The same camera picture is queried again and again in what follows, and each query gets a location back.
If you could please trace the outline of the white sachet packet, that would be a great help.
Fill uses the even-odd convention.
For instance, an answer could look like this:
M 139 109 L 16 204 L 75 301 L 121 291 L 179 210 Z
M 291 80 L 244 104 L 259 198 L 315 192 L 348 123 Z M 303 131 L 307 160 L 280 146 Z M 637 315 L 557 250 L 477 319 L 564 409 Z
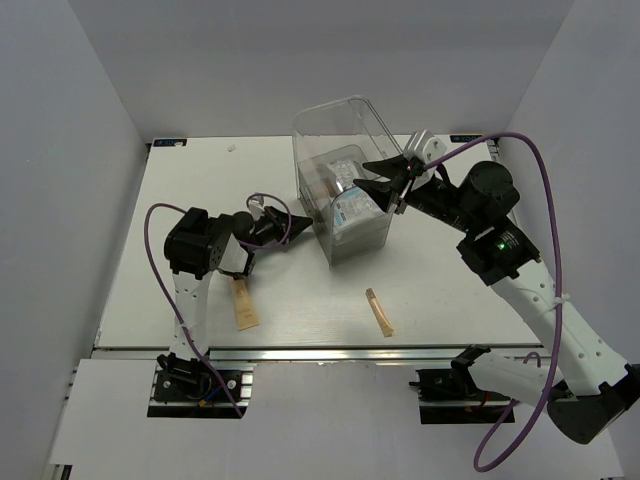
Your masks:
M 328 179 L 333 190 L 340 194 L 354 186 L 354 180 L 360 177 L 360 166 L 351 159 L 336 160 L 326 164 Z
M 379 206 L 360 188 L 343 192 L 333 204 L 333 235 L 340 237 L 346 231 L 383 216 Z

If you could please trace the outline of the clear plastic organizer box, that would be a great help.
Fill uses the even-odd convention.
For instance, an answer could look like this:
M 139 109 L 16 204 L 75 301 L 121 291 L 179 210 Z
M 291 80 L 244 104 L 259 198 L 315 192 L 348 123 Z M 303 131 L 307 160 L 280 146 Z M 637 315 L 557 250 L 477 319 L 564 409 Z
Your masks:
M 363 165 L 401 153 L 371 102 L 351 96 L 299 112 L 292 143 L 297 197 L 331 267 L 381 249 L 391 216 L 354 181 L 378 181 Z

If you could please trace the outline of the wide gold cream tube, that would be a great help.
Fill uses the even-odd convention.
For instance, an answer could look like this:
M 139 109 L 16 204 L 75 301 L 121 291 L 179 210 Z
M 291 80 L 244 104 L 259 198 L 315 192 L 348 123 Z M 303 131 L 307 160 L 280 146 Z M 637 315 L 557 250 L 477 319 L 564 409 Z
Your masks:
M 260 325 L 260 319 L 244 279 L 230 280 L 236 329 L 244 331 Z

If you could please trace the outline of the thin gold cream tube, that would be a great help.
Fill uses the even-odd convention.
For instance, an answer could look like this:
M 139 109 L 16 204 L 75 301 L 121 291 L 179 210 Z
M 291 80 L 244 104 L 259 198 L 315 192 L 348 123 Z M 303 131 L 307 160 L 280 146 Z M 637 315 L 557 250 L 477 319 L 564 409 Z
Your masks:
M 365 295 L 383 336 L 385 338 L 392 337 L 394 328 L 391 326 L 374 290 L 368 288 Z

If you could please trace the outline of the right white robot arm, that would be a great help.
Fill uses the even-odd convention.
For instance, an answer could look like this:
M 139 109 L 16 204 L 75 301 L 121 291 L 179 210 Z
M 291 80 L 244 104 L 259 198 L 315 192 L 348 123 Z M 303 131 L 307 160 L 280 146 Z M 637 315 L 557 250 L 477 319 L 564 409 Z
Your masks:
M 590 443 L 639 399 L 639 368 L 610 348 L 568 297 L 556 292 L 539 250 L 509 219 L 520 199 L 510 172 L 475 164 L 460 185 L 444 167 L 420 174 L 417 158 L 366 162 L 374 179 L 358 179 L 383 211 L 412 207 L 463 233 L 462 260 L 524 321 L 552 358 L 546 372 L 480 345 L 451 363 L 453 390 L 472 399 L 484 390 L 535 405 L 544 391 L 547 415 L 569 439 Z

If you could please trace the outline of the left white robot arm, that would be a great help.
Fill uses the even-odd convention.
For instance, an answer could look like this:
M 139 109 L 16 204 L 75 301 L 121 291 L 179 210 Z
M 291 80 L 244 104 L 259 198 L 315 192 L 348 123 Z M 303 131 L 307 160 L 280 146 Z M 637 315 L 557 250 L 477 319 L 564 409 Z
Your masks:
M 255 251 L 287 244 L 311 227 L 306 216 L 288 215 L 272 206 L 212 217 L 190 208 L 169 232 L 164 257 L 174 283 L 174 340 L 169 352 L 180 360 L 198 360 L 208 350 L 207 304 L 214 273 L 246 278 Z

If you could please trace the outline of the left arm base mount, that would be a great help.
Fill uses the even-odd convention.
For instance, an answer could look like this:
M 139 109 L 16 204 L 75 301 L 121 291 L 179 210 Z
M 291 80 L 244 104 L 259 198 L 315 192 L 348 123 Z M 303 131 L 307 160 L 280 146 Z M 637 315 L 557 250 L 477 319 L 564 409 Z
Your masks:
M 170 361 L 160 355 L 147 417 L 239 420 L 251 397 L 253 368 L 222 364 L 216 369 L 219 377 L 198 360 Z

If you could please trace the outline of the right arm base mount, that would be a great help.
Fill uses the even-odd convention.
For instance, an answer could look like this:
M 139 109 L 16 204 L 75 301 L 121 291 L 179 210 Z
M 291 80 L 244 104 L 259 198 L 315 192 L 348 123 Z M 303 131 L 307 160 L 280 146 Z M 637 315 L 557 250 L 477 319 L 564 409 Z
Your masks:
M 469 392 L 448 369 L 419 369 L 409 382 L 419 399 L 422 425 L 493 424 L 509 406 L 510 398 L 486 392 Z

